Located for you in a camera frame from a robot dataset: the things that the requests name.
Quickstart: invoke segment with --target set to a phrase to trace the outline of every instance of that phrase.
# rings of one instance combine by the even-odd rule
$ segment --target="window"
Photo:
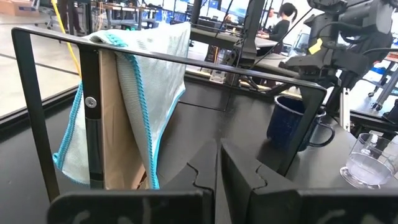
[[[275,12],[279,11],[280,5],[282,4],[283,0],[273,0],[272,2],[272,7],[275,9]],[[221,2],[221,11],[226,12],[230,0],[223,0]],[[271,5],[270,1],[266,1],[267,6],[266,6],[266,12],[269,9],[269,6]],[[231,8],[229,9],[229,13],[238,17],[245,17],[246,15],[246,10],[248,8],[249,0],[234,0],[232,2]]]

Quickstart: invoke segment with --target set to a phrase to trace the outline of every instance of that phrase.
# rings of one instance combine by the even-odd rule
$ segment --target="yellow tag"
[[[308,51],[309,51],[311,54],[317,53],[317,52],[321,49],[322,43],[323,43],[323,42],[322,42],[321,38],[319,38],[319,39],[317,40],[317,43],[314,44],[312,47],[310,47]]]

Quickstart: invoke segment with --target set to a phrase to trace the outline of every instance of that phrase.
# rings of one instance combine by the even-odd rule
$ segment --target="black hair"
[[[296,20],[297,18],[297,9],[292,3],[287,2],[281,5],[279,9],[279,14],[282,15],[282,13],[285,14],[286,16],[291,16],[294,13],[292,22],[294,22],[294,20]]]

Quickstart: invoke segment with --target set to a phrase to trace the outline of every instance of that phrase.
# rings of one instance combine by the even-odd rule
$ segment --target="clear plastic cup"
[[[375,134],[360,134],[340,174],[359,189],[380,189],[397,173],[398,145]]]

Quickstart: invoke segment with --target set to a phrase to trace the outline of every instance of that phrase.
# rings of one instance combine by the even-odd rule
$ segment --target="black metal rack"
[[[32,51],[30,35],[38,35],[49,39],[60,40],[76,44],[80,53],[80,66],[83,77],[83,92],[85,97],[94,98],[98,104],[94,108],[85,106],[87,148],[89,156],[90,186],[92,189],[103,189],[104,172],[102,163],[102,137],[101,137],[101,89],[100,89],[100,61],[99,50],[112,50],[125,54],[134,54],[142,57],[150,57],[169,62],[183,63],[197,67],[210,68],[214,70],[245,75],[249,77],[259,77],[276,82],[289,83],[300,86],[312,92],[312,104],[305,110],[301,122],[297,128],[295,136],[289,146],[285,159],[282,161],[277,172],[285,175],[302,143],[302,139],[307,134],[310,125],[322,105],[326,96],[326,90],[312,82],[296,80],[293,78],[271,75],[242,68],[230,67],[227,65],[217,65],[209,62],[181,58],[173,55],[148,52],[145,50],[128,50],[126,48],[114,47],[105,44],[96,44],[82,37],[62,34],[52,30],[37,27],[15,27],[12,30],[12,41],[21,76],[22,87],[24,90],[27,110],[29,113],[30,124],[34,135],[35,146],[39,156],[40,167],[42,169],[47,195],[52,201],[59,195],[57,178],[52,161],[49,137],[45,125],[45,115],[40,97],[39,83],[35,69],[35,60]]]

